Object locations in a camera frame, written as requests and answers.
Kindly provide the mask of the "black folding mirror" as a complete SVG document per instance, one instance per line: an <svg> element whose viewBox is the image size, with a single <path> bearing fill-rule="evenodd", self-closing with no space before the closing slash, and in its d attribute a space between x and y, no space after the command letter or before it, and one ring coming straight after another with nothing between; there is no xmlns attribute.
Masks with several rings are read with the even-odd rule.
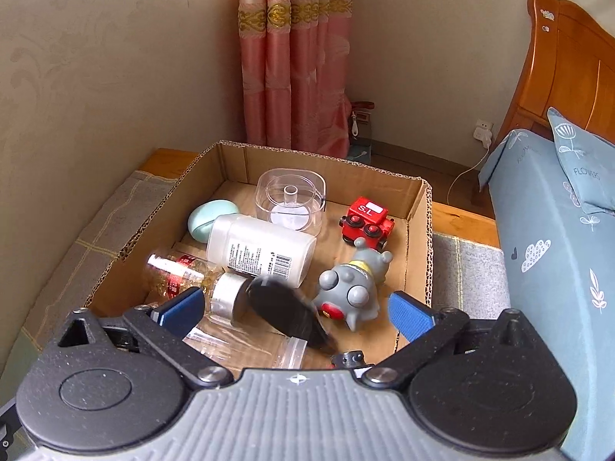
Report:
<svg viewBox="0 0 615 461"><path fill-rule="evenodd" d="M306 341L323 354L337 352L335 339L324 328L314 305L298 289L275 276L259 276L246 290L252 310L277 331Z"/></svg>

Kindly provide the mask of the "blue floral pillow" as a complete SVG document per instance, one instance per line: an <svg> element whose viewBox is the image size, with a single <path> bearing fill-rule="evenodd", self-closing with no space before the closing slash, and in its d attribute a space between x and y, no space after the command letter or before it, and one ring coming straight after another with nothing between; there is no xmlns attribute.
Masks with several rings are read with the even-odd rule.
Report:
<svg viewBox="0 0 615 461"><path fill-rule="evenodd" d="M560 165L582 210L614 213L614 145L553 107L548 108L547 120Z"/></svg>

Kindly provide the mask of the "blue floral bed sheet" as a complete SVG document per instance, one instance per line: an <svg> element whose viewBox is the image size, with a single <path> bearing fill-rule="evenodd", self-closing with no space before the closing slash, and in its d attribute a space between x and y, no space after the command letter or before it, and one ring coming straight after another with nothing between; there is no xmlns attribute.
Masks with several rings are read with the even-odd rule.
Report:
<svg viewBox="0 0 615 461"><path fill-rule="evenodd" d="M588 214L552 141L511 131L479 173L489 188L510 300L534 325L577 394L563 448L614 452L614 214Z"/></svg>

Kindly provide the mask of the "clear square plastic container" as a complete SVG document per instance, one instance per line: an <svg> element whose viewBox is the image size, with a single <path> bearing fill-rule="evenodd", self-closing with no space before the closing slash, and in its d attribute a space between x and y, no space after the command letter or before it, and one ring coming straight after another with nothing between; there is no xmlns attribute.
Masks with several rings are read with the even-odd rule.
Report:
<svg viewBox="0 0 615 461"><path fill-rule="evenodd" d="M258 219L318 236L326 208L326 182L309 170L278 167L261 175L254 196Z"/></svg>

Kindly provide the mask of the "grey rubber toy animal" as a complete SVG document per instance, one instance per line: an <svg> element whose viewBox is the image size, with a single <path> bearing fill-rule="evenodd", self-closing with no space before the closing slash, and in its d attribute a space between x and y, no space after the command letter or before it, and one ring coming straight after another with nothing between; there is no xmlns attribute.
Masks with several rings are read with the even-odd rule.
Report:
<svg viewBox="0 0 615 461"><path fill-rule="evenodd" d="M378 252L365 238L356 238L352 258L324 270L318 279L316 309L331 320L344 320L356 332L363 322L375 320L379 313L377 289L383 284L393 254Z"/></svg>

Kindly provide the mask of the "white plastic bottle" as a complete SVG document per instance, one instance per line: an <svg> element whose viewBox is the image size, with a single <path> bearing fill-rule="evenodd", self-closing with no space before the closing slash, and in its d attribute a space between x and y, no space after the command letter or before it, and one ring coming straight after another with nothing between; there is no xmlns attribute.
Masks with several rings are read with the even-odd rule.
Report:
<svg viewBox="0 0 615 461"><path fill-rule="evenodd" d="M208 238L208 261L236 272L275 276L299 288L317 245L313 235L270 222L227 214L218 217Z"/></svg>

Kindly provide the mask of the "wooden bed headboard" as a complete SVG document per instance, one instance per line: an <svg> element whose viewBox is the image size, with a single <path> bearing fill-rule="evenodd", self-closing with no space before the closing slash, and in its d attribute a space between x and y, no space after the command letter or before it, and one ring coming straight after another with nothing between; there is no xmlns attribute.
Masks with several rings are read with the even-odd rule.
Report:
<svg viewBox="0 0 615 461"><path fill-rule="evenodd" d="M553 107L577 126L614 141L615 40L569 0L527 0L532 21L527 57L500 143L517 128L550 138Z"/></svg>

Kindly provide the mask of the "fish oil capsule bottle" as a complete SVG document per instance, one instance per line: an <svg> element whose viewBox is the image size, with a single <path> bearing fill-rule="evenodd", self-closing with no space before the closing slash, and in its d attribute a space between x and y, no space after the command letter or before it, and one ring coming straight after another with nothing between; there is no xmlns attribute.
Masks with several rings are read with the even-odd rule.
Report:
<svg viewBox="0 0 615 461"><path fill-rule="evenodd" d="M186 289L197 287L203 292L207 317L236 322L247 310L249 278L190 254L174 250L152 253L144 276L151 301L173 300Z"/></svg>

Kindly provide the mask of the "red toy train car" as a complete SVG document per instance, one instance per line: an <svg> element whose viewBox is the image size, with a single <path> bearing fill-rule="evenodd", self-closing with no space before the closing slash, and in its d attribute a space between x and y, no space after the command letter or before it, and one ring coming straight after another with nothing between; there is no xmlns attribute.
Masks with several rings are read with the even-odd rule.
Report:
<svg viewBox="0 0 615 461"><path fill-rule="evenodd" d="M395 221L389 217L389 209L368 198L357 198L341 217L339 226L342 238L353 245L358 238L364 238L369 248L382 252L390 238Z"/></svg>

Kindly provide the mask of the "black toy train red wheels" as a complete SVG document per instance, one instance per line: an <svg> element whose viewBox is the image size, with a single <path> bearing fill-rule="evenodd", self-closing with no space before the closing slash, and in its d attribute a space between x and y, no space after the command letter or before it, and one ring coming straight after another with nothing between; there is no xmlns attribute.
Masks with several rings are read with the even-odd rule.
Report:
<svg viewBox="0 0 615 461"><path fill-rule="evenodd" d="M333 355L331 357L331 367L359 370L360 368L369 367L369 364L365 361L363 351L354 350Z"/></svg>

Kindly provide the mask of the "checked grey green blanket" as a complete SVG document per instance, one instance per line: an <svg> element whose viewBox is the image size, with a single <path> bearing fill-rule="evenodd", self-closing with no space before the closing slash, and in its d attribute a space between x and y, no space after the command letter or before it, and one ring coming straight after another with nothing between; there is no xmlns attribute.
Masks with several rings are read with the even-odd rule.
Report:
<svg viewBox="0 0 615 461"><path fill-rule="evenodd" d="M173 179L135 171L83 229L38 296L45 308L85 303L103 270L168 194ZM510 304L504 253L493 212L432 203L434 297L432 307L457 306L472 317L495 318Z"/></svg>

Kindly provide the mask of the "pink curtain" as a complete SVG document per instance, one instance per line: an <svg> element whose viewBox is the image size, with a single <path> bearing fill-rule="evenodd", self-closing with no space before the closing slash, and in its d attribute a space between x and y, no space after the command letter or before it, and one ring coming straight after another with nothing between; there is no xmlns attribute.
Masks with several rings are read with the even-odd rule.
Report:
<svg viewBox="0 0 615 461"><path fill-rule="evenodd" d="M343 158L352 0L239 0L248 143Z"/></svg>

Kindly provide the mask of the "mint green egg case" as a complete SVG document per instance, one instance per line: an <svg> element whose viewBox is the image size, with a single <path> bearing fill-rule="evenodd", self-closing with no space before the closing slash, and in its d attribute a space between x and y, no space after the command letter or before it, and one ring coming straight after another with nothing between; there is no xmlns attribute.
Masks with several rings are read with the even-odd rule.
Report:
<svg viewBox="0 0 615 461"><path fill-rule="evenodd" d="M228 200L212 200L195 208L188 217L188 231L196 242L206 244L215 220L239 213L239 207Z"/></svg>

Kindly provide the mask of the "clear plastic tube bottle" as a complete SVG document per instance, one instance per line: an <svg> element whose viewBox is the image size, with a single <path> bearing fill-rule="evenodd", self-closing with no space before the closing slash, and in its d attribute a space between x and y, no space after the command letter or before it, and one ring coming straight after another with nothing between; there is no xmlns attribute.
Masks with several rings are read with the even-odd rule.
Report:
<svg viewBox="0 0 615 461"><path fill-rule="evenodd" d="M304 340L284 335L255 318L234 325L223 317L204 317L183 341L234 376L244 368L299 370L306 353Z"/></svg>

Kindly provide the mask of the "white wall socket plug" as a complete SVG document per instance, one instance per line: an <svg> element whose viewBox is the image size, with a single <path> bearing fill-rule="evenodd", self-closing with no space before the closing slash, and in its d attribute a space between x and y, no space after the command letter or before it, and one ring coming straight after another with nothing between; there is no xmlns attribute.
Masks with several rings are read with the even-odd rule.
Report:
<svg viewBox="0 0 615 461"><path fill-rule="evenodd" d="M493 124L484 120L477 120L473 137L482 143L485 150L489 150L493 141Z"/></svg>

